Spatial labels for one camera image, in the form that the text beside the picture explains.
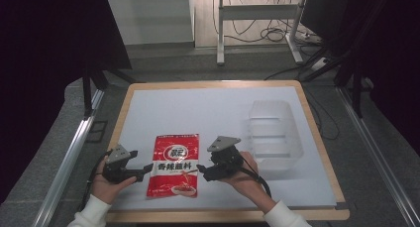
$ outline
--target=red snack bag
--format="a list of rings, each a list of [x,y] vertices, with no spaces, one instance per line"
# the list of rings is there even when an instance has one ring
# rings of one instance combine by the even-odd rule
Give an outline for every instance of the red snack bag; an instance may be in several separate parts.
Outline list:
[[[198,135],[157,136],[150,197],[197,196]]]

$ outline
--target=white sleeve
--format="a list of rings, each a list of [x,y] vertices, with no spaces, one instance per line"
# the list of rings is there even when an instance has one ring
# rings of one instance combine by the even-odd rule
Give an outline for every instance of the white sleeve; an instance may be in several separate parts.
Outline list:
[[[103,227],[106,225],[105,215],[109,208],[111,205],[91,194],[84,209],[75,213],[75,219],[68,224],[68,227]]]
[[[270,227],[310,227],[301,215],[291,211],[281,201],[263,218]]]

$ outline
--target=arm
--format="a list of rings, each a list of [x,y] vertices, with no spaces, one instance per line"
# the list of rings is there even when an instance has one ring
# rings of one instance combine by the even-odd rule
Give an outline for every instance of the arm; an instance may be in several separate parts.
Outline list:
[[[105,159],[99,164],[96,170],[97,175],[93,179],[92,194],[86,207],[74,215],[74,220],[68,224],[69,227],[99,227],[105,226],[105,215],[111,208],[118,193],[125,187],[136,182],[136,177],[130,177],[119,184],[110,183],[103,177],[102,170],[105,166]]]
[[[241,152],[244,157],[243,167],[258,171],[258,165],[250,153]],[[263,187],[247,174],[238,171],[230,178],[222,181],[232,185],[241,195],[252,201],[264,214],[264,219],[270,227],[308,227],[302,216],[291,211],[283,202],[275,202],[269,197]]]

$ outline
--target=plastic box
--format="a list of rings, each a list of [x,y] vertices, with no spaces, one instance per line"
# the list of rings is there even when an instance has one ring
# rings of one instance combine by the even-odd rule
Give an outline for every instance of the plastic box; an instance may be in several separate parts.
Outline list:
[[[265,179],[280,179],[303,156],[296,122],[286,101],[255,101],[250,130],[252,153]]]

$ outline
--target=hand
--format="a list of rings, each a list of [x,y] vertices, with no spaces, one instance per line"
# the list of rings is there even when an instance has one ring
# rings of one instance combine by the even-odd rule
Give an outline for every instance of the hand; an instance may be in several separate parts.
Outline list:
[[[256,171],[258,173],[259,168],[256,161],[253,159],[253,156],[249,152],[240,152],[240,154],[245,160],[242,167],[246,170],[250,170],[252,172]],[[221,181],[232,185],[240,194],[248,198],[250,198],[249,195],[255,191],[263,191],[263,187],[256,182],[255,179],[241,171],[236,172],[229,178],[223,178]]]
[[[249,152],[241,152],[241,156],[244,158],[242,167],[258,173],[259,168],[253,156]],[[238,171],[233,176],[223,178],[221,181],[232,185],[241,195],[252,201],[264,214],[267,214],[276,205],[275,201],[265,193],[262,185],[246,173]]]
[[[137,179],[135,176],[132,176],[118,184],[109,182],[102,175],[106,159],[108,159],[108,157],[104,158],[104,160],[99,164],[98,169],[96,170],[97,175],[93,179],[92,194],[98,199],[102,200],[103,202],[107,204],[112,204],[115,200],[115,197],[117,197],[118,193],[120,193],[122,189],[136,182]]]

